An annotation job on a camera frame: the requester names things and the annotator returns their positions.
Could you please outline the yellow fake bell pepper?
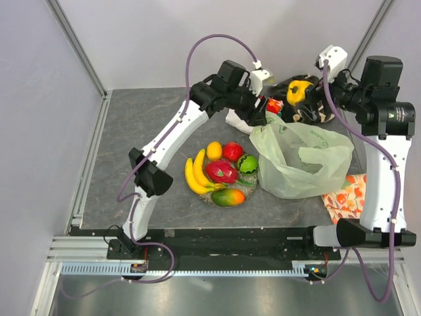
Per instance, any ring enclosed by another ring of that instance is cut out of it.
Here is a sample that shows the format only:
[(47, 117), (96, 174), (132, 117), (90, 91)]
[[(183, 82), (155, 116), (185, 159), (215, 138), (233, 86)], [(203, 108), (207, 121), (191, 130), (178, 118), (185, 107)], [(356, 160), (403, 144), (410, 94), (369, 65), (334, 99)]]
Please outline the yellow fake bell pepper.
[(306, 90), (313, 84), (306, 80), (293, 80), (289, 83), (287, 89), (287, 102), (296, 106), (306, 98)]

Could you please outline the red fake apple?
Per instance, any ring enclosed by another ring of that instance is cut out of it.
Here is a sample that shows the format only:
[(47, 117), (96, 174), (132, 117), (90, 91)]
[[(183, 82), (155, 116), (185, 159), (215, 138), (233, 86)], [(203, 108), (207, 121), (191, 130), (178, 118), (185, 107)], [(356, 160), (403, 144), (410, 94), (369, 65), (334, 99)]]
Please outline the red fake apple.
[(222, 148), (223, 158), (236, 163), (244, 154), (244, 149), (236, 142), (228, 142)]

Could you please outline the green fake round fruit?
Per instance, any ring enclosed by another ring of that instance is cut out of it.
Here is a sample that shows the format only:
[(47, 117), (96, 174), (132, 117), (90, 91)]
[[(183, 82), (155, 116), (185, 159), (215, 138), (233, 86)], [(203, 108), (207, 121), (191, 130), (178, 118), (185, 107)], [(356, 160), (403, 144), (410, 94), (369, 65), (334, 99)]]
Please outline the green fake round fruit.
[(236, 166), (242, 174), (254, 174), (258, 170), (259, 162), (255, 156), (244, 154), (238, 159)]

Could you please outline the avocado print plastic bag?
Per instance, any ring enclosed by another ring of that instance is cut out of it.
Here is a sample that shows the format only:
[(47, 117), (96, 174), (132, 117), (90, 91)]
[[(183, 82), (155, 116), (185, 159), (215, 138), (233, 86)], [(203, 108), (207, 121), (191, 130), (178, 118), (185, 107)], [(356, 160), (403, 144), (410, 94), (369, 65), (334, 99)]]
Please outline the avocado print plastic bag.
[(281, 199), (303, 199), (342, 187), (354, 145), (343, 134), (299, 122), (286, 123), (273, 113), (249, 139), (259, 153), (261, 188)]

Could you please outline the red fake dragon fruit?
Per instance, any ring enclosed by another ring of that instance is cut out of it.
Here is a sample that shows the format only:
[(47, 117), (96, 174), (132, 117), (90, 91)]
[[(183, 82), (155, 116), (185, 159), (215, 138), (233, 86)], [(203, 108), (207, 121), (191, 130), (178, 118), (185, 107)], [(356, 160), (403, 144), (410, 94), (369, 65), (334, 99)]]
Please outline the red fake dragon fruit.
[(237, 169), (226, 160), (211, 161), (206, 167), (205, 171), (209, 178), (221, 184), (240, 184), (242, 186), (250, 187), (253, 184), (240, 177)]

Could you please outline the yellow fake banana bunch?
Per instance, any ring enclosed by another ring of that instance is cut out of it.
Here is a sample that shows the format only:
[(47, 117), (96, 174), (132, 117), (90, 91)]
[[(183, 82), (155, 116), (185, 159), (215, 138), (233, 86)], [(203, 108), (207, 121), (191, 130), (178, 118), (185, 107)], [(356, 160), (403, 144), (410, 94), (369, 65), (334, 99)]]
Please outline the yellow fake banana bunch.
[(198, 195), (225, 189), (224, 184), (211, 182), (203, 172), (205, 149), (201, 149), (196, 158), (188, 158), (185, 164), (185, 178), (189, 188)]

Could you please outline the orange green fake mango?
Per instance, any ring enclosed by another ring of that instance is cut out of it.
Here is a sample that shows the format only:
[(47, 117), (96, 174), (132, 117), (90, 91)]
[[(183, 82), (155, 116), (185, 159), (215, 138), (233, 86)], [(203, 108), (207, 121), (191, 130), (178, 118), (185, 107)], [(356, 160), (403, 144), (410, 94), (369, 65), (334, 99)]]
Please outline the orange green fake mango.
[(211, 199), (217, 206), (233, 207), (242, 204), (246, 197), (241, 190), (228, 188), (213, 192)]

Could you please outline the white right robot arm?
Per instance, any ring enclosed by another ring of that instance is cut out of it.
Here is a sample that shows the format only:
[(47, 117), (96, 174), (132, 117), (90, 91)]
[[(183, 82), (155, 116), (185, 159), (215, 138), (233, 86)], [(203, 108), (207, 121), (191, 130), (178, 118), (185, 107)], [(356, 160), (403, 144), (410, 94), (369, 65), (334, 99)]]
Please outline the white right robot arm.
[(415, 130), (412, 103), (397, 100), (403, 62), (397, 57), (374, 55), (366, 59), (357, 85), (342, 74), (333, 57), (320, 57), (323, 96), (333, 113), (354, 113), (360, 130), (348, 131), (362, 140), (366, 153), (365, 204), (359, 219), (315, 226), (301, 242), (301, 251), (316, 259), (333, 248), (412, 247), (416, 234), (407, 229), (403, 207), (405, 165)]

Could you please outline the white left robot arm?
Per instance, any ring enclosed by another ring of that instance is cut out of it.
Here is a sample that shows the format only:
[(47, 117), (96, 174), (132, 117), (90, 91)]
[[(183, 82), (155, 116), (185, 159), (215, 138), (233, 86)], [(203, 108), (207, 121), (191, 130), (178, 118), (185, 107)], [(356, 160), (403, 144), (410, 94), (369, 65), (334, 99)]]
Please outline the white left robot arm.
[(134, 201), (123, 231), (128, 237), (121, 250), (130, 259), (144, 252), (141, 240), (147, 234), (149, 219), (159, 196), (171, 187), (173, 178), (166, 168), (182, 144), (215, 113), (228, 109), (228, 123), (244, 131), (246, 127), (266, 124), (266, 100), (263, 87), (270, 83), (272, 73), (262, 67), (247, 71), (231, 60), (222, 63), (219, 71), (192, 85), (187, 99), (161, 132), (141, 150), (129, 152), (133, 168)]

